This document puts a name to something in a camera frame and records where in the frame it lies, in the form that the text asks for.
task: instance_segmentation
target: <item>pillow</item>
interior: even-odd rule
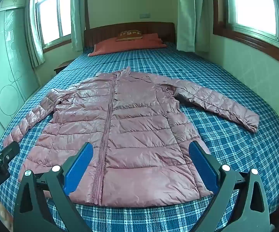
[[[139,49],[157,49],[166,48],[166,44],[158,37],[157,33],[144,34],[143,38],[130,41],[116,41],[117,37],[113,37],[94,45],[94,52],[88,56],[103,55],[109,53],[139,50]]]
[[[116,41],[135,40],[143,38],[142,32],[137,30],[125,31],[119,33]]]

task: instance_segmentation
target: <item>jacket zipper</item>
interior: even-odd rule
[[[96,204],[96,205],[101,205],[101,202],[102,202],[102,196],[101,196],[100,192],[102,189],[103,179],[104,179],[105,156],[106,156],[106,150],[107,150],[109,130],[110,130],[110,125],[111,125],[111,117],[112,117],[112,111],[113,111],[113,99],[114,99],[114,94],[115,94],[116,82],[117,82],[117,75],[114,74],[114,81],[113,81],[112,88],[111,88],[111,99],[108,104],[105,128],[104,128],[104,133],[103,133],[103,136],[101,139],[101,144],[100,144],[99,166],[97,168],[96,179],[94,181],[94,187],[92,189],[92,200],[94,201],[94,204]]]

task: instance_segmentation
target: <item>window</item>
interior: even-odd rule
[[[71,0],[37,0],[36,10],[44,48],[71,38]]]
[[[227,28],[279,47],[279,0],[227,0]]]

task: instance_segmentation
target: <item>small cushion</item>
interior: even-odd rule
[[[116,41],[127,41],[127,40],[135,40],[143,38],[142,32],[137,30],[132,31],[124,31],[119,33]]]

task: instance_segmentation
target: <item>white knob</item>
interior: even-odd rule
[[[257,169],[253,168],[253,169],[251,169],[251,173],[258,174],[259,172],[257,171]]]
[[[27,170],[26,172],[25,172],[25,176],[29,176],[31,174],[31,170]]]
[[[53,166],[53,168],[51,169],[53,172],[58,172],[60,170],[60,166]]]
[[[222,165],[222,169],[224,170],[224,171],[230,171],[230,166],[229,165],[227,165],[227,164],[224,164],[224,165]]]

